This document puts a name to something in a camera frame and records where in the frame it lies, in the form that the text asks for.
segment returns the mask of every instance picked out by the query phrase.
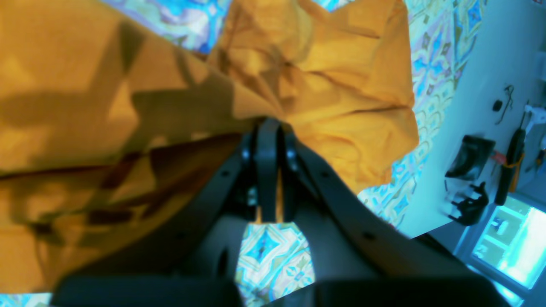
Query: wrinkled fabric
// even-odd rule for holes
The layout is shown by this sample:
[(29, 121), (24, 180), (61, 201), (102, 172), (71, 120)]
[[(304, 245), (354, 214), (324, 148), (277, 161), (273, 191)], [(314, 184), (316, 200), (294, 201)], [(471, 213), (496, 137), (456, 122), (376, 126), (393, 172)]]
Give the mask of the wrinkled fabric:
[(153, 231), (266, 116), (355, 193), (418, 144), (400, 0), (235, 0), (206, 59), (99, 1), (7, 0), (0, 46), (4, 293)]

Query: white wall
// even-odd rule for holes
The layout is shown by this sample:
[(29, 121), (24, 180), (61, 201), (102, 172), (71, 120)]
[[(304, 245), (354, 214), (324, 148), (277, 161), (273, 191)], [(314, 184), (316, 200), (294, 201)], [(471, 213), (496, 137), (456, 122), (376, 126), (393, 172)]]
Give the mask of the white wall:
[[(469, 62), (400, 225), (405, 235), (415, 237), (450, 222), (443, 213), (451, 209), (444, 200), (443, 180), (465, 134), (482, 134), (497, 141), (497, 150), (507, 151), (525, 103), (541, 94), (531, 72), (546, 29), (545, 13), (527, 0), (488, 2)], [(491, 107), (497, 99), (506, 101), (503, 89), (508, 84), (515, 87), (513, 110), (506, 113), (502, 125), (495, 126), (500, 113)], [(498, 175), (490, 177), (492, 167), (485, 167), (480, 181), (494, 188), (490, 190), (494, 198)]]

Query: black object on wall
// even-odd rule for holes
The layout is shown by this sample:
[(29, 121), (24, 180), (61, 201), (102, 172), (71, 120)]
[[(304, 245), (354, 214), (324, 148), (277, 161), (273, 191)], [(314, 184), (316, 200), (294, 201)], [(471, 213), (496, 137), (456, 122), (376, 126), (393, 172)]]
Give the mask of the black object on wall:
[(494, 147), (495, 142), (492, 140), (465, 135), (446, 177), (468, 181), (478, 179)]

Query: orange fabric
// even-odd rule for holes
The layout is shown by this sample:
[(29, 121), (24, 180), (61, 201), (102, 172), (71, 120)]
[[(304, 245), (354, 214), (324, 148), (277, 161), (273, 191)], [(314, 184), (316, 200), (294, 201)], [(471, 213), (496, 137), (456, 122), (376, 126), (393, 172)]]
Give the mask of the orange fabric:
[(100, 1), (6, 0), (0, 46), (0, 292), (50, 291), (152, 231), (264, 116), (355, 193), (418, 144), (401, 0), (235, 0), (206, 61)]

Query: patterned tile floor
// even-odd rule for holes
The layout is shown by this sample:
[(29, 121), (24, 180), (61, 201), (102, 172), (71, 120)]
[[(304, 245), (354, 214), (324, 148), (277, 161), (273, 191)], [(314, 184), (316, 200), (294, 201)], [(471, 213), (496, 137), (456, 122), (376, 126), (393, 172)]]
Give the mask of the patterned tile floor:
[[(103, 0), (184, 48), (207, 53), (214, 46), (230, 0)], [(335, 10), (350, 0), (315, 0)], [(414, 111), (420, 144), (393, 165), (389, 185), (359, 198), (398, 226), (405, 215), (457, 82), (471, 54), (487, 0), (406, 0), (409, 11)], [(314, 282), (307, 241), (296, 225), (249, 225), (236, 281), (247, 306), (261, 306)], [(0, 307), (40, 307), (47, 295), (0, 295)]]

